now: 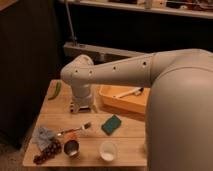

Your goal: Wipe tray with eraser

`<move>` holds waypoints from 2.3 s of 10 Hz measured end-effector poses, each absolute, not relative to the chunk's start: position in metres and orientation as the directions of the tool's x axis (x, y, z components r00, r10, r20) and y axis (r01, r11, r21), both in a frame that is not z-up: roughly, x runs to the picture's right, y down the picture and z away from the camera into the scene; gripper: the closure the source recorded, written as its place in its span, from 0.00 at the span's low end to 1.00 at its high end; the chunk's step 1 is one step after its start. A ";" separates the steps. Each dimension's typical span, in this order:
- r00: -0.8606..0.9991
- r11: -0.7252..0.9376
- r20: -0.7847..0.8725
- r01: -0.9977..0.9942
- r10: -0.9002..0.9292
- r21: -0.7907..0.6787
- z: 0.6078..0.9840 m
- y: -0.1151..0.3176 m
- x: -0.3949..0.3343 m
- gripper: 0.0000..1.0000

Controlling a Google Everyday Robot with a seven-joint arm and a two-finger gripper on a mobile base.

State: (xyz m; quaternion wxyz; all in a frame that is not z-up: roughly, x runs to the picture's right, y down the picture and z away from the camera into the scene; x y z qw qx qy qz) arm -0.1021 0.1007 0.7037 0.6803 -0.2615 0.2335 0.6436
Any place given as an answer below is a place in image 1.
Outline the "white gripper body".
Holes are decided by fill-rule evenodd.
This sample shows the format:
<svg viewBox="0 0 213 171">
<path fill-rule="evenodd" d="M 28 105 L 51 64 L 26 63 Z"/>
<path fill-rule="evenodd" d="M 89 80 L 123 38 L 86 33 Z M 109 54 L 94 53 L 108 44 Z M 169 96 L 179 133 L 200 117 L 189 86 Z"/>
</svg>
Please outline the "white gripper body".
<svg viewBox="0 0 213 171">
<path fill-rule="evenodd" d="M 94 95 L 92 88 L 89 84 L 84 84 L 82 86 L 72 86 L 71 90 L 72 90 L 71 105 L 75 105 L 76 107 L 88 106 L 89 108 L 91 108 L 91 110 L 95 109 Z"/>
</svg>

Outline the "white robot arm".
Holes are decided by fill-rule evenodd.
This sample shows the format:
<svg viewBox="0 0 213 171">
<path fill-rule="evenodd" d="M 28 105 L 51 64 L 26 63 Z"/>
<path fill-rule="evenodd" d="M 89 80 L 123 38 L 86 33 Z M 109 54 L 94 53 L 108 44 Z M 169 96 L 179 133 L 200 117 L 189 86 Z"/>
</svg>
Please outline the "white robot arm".
<svg viewBox="0 0 213 171">
<path fill-rule="evenodd" d="M 61 70 L 76 107 L 92 84 L 144 87 L 148 171 L 213 171 L 213 52 L 154 52 L 95 65 L 80 55 Z"/>
</svg>

